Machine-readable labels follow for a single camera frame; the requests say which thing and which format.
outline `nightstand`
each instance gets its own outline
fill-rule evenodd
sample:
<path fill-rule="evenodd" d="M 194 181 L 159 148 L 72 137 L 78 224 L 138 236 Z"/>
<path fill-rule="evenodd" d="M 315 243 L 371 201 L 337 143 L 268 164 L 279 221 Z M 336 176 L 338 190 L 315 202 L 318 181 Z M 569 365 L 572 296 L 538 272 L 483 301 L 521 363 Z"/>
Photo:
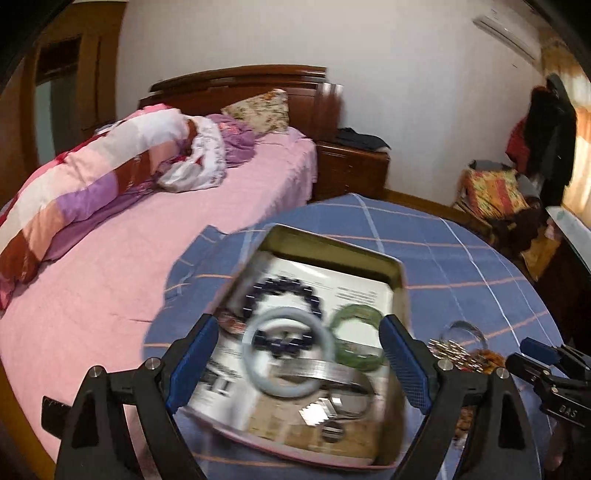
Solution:
<path fill-rule="evenodd" d="M 388 174 L 390 157 L 331 143 L 319 142 L 318 180 L 312 201 L 359 193 L 364 197 L 381 199 Z"/>

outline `blue plaid tablecloth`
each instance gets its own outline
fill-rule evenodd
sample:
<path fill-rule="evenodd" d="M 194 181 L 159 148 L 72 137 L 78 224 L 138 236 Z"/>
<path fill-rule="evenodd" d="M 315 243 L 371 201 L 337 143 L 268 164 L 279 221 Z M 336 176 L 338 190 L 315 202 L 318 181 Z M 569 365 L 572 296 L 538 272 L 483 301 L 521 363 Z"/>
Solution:
<path fill-rule="evenodd" d="M 165 305 L 144 344 L 144 358 L 162 356 L 189 332 L 217 290 L 232 277 L 275 223 L 282 223 L 390 255 L 404 263 L 415 338 L 438 338 L 446 325 L 467 320 L 488 339 L 491 350 L 509 355 L 529 336 L 549 345 L 562 343 L 554 320 L 537 293 L 510 261 L 463 227 L 416 210 L 349 194 L 279 214 L 249 229 L 225 235 L 207 227 L 174 264 L 164 292 Z M 539 412 L 527 384 L 518 387 L 532 424 L 540 457 L 553 423 Z M 210 479 L 337 478 L 386 479 L 392 470 L 338 471 L 292 463 L 240 445 L 195 424 L 182 411 L 176 422 Z M 406 405 L 403 452 L 421 413 Z M 439 478 L 453 476 L 461 452 L 451 447 Z"/>

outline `curtain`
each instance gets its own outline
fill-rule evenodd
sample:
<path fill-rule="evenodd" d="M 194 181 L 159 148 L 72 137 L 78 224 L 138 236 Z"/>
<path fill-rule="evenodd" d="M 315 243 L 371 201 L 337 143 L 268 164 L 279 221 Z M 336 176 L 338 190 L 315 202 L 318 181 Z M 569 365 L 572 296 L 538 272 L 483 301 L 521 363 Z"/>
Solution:
<path fill-rule="evenodd" d="M 540 31 L 544 76 L 557 73 L 577 111 L 577 142 L 573 178 L 563 204 L 591 228 L 591 82 L 560 37 L 549 28 Z"/>

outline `floral pillow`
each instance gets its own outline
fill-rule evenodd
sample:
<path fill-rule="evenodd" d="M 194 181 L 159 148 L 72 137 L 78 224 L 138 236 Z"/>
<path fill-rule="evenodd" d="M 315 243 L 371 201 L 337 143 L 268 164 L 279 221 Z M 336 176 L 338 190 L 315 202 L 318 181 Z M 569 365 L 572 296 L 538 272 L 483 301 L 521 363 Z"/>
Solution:
<path fill-rule="evenodd" d="M 247 123 L 258 135 L 269 132 L 287 132 L 290 117 L 287 92 L 273 89 L 222 108 L 224 115 Z"/>
<path fill-rule="evenodd" d="M 472 210 L 481 218 L 503 219 L 528 209 L 515 170 L 466 172 L 465 187 Z"/>

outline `wooden bed frame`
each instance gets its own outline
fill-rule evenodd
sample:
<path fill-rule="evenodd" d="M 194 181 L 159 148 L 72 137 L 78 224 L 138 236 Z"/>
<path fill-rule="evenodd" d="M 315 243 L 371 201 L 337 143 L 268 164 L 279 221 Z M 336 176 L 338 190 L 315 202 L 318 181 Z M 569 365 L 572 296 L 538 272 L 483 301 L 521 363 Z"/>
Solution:
<path fill-rule="evenodd" d="M 316 142 L 334 139 L 343 86 L 327 83 L 324 67 L 250 65 L 192 73 L 155 83 L 139 106 L 166 103 L 186 115 L 205 116 L 273 88 L 288 94 L 292 127 Z"/>

